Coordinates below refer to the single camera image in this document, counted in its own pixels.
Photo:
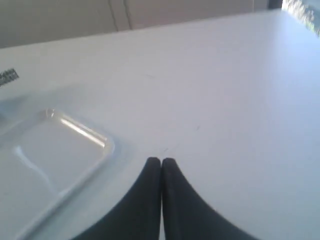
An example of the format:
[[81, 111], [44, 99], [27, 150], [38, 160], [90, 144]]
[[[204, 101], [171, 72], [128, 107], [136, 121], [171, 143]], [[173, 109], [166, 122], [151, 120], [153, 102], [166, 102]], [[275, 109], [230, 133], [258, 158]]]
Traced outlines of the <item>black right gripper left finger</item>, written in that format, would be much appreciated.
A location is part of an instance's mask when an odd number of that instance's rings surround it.
[[125, 196], [76, 240], [157, 240], [161, 223], [161, 161], [149, 157]]

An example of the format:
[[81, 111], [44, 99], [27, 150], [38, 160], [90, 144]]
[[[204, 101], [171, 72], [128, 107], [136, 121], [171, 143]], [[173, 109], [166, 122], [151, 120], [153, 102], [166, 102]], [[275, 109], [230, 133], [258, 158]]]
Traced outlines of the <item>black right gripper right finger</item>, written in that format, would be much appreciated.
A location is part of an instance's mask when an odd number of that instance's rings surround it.
[[167, 240], [251, 240], [213, 210], [187, 181], [173, 158], [162, 161], [162, 215]]

